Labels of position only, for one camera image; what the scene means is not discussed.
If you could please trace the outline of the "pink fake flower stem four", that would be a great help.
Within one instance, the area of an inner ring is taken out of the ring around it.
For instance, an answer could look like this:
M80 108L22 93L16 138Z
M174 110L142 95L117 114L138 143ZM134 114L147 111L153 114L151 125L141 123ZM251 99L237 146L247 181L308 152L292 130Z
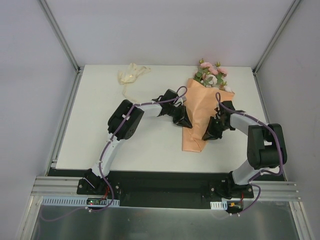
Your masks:
M201 83L206 88L213 88L217 87L223 84L223 75L221 73L218 73L216 75L214 74L206 74L204 73L202 75Z

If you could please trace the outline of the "pink fake flower stem one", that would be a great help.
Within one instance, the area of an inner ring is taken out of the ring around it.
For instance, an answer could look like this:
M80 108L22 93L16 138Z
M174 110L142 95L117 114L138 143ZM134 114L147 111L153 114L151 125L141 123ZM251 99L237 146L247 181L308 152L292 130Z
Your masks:
M219 61L214 64L214 70L214 75L217 80L223 80L228 75L228 71L221 66L221 63Z

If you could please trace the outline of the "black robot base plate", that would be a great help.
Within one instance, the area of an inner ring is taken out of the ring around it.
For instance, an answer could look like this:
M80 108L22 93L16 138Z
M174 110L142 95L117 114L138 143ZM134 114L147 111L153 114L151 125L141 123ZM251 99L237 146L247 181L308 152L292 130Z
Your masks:
M78 195L106 195L122 207L209 209L232 198L253 199L250 185L236 185L229 173L110 171L106 177L87 170Z

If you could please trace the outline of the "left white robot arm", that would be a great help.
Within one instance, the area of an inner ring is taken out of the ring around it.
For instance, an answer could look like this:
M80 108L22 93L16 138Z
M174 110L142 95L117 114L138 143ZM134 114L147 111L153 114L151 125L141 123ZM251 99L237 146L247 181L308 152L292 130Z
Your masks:
M123 100L107 122L108 140L99 159L79 180L76 193L103 195L111 191L111 185L106 182L111 165L119 149L134 135L143 118L169 116L176 126L191 129L193 126L184 105L188 89L186 86L178 88L182 89L184 92L181 95L168 89L163 95L144 103Z

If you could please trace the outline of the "pink fake flower stem three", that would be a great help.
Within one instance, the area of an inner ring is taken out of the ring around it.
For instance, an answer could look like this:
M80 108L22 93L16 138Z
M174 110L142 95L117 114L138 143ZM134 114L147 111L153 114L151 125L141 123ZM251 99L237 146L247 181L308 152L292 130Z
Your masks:
M219 89L228 93L233 93L233 90L228 86L226 81L221 82Z

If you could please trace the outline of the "pink fake flower stem two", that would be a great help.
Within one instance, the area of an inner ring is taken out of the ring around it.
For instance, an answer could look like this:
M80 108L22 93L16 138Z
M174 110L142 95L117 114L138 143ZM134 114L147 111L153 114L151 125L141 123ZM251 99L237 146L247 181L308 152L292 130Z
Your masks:
M205 60L202 58L199 61L199 66L197 67L197 73L196 75L202 76L202 75L217 75L217 71L215 67L210 62L205 62Z

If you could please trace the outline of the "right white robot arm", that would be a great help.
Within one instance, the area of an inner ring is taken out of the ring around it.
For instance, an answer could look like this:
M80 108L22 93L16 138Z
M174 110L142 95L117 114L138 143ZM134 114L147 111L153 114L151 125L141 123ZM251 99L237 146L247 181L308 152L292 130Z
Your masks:
M202 136L203 141L221 139L226 130L239 130L247 136L246 160L215 187L217 195L231 199L247 190L258 176L283 173L287 150L280 124L266 124L243 110L235 110L230 100L219 102L215 110Z

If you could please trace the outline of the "kraft wrapping paper sheet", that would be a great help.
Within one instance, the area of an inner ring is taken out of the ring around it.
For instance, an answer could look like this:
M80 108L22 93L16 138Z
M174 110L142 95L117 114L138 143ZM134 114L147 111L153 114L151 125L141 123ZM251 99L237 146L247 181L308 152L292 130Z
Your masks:
M216 114L218 105L216 93L220 93L222 102L231 101L235 96L233 91L228 92L217 87L208 88L192 78L187 81L184 105L192 128L182 129L183 151L200 153L205 148L207 143L202 140L202 137L208 127L210 117Z

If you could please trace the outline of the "cream ribbon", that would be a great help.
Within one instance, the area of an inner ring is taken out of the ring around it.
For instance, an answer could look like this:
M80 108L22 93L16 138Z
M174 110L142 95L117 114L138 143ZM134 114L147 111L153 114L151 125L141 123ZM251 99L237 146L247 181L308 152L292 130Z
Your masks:
M117 73L117 81L122 86L122 95L125 99L131 101L134 104L140 104L140 102L127 94L128 86L134 84L137 79L145 74L151 72L150 67L138 66L135 63L130 63L125 71L119 70Z

